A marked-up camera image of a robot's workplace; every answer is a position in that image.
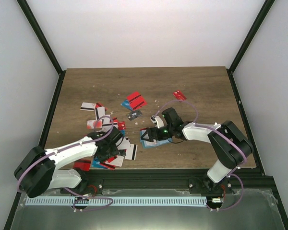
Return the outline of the teal card holder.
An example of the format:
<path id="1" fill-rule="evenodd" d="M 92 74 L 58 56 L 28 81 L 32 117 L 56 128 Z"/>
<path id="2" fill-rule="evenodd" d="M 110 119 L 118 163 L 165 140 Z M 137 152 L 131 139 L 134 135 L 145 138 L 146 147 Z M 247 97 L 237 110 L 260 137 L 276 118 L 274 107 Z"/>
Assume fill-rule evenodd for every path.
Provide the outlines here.
<path id="1" fill-rule="evenodd" d="M 158 146 L 170 143 L 168 140 L 161 140 L 161 141 L 154 140 L 153 142 L 150 142 L 150 141 L 142 140 L 142 139 L 140 139 L 140 142 L 143 148 L 153 148 L 153 147 L 158 147 Z"/>

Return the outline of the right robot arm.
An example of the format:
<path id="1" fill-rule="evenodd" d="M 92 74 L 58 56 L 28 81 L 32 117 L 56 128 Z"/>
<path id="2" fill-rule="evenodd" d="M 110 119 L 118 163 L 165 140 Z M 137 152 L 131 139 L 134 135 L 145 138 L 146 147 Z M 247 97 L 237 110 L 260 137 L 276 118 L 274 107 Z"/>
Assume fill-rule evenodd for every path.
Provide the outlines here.
<path id="1" fill-rule="evenodd" d="M 172 107 L 162 112 L 166 124 L 157 115 L 151 117 L 155 125 L 144 130 L 141 141 L 153 143 L 172 137 L 182 141 L 201 141 L 211 144 L 217 160 L 207 171 L 200 185 L 209 193 L 215 193 L 222 180 L 244 164 L 253 153 L 253 144 L 232 121 L 213 125 L 183 121 Z"/>

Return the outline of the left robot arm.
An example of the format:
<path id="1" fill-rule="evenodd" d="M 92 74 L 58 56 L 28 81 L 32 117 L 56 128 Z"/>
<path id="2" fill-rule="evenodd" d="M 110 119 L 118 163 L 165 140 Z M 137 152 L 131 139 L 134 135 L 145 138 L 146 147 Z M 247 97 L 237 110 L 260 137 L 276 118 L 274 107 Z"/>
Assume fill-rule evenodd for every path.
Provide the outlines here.
<path id="1" fill-rule="evenodd" d="M 82 139 L 61 147 L 43 149 L 36 146 L 14 171 L 17 190 L 26 193 L 29 198 L 60 188 L 82 194 L 89 185 L 85 172 L 79 167 L 68 170 L 63 167 L 88 157 L 105 162 L 112 157 L 123 156 L 125 152 L 120 149 L 120 145 L 124 140 L 124 135 L 113 127 L 107 132 L 91 132 Z"/>

